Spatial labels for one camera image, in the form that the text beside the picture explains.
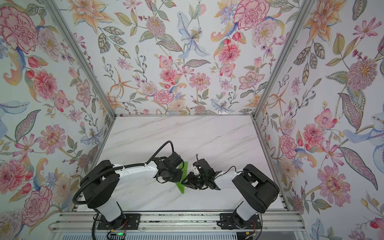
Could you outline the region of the green square paper sheet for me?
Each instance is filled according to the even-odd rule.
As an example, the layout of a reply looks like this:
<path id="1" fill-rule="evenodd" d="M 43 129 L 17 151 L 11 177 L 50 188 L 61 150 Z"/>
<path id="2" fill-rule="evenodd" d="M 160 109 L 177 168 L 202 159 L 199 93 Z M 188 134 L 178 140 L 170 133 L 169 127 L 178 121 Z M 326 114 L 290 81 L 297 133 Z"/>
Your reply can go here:
<path id="1" fill-rule="evenodd" d="M 185 193 L 185 186 L 182 184 L 182 181 L 187 177 L 188 174 L 188 162 L 183 162 L 179 169 L 182 170 L 182 177 L 179 182 L 176 183 L 176 186 L 178 187 L 180 193 L 183 195 Z"/>

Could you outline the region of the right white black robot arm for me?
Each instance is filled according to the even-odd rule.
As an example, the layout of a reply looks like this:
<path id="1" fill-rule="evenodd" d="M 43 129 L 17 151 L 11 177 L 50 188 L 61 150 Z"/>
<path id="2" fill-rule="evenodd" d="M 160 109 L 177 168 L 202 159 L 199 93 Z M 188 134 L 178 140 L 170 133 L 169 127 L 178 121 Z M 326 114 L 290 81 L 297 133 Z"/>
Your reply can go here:
<path id="1" fill-rule="evenodd" d="M 240 170 L 232 166 L 216 172 L 204 159 L 193 164 L 193 171 L 181 184 L 193 190 L 236 189 L 243 199 L 234 211 L 234 219 L 243 222 L 265 213 L 280 193 L 278 185 L 252 164 Z"/>

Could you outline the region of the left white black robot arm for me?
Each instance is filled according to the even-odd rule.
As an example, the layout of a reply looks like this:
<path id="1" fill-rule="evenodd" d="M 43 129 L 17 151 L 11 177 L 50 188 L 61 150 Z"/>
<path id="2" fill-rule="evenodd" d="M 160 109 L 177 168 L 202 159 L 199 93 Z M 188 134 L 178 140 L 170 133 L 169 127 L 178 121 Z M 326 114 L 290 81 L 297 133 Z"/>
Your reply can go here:
<path id="1" fill-rule="evenodd" d="M 86 205 L 102 215 L 108 223 L 120 221 L 123 210 L 113 198 L 115 189 L 128 182 L 161 178 L 162 183 L 178 183 L 183 175 L 185 162 L 179 154 L 154 157 L 145 163 L 114 165 L 109 160 L 99 163 L 80 183 L 72 202 Z"/>

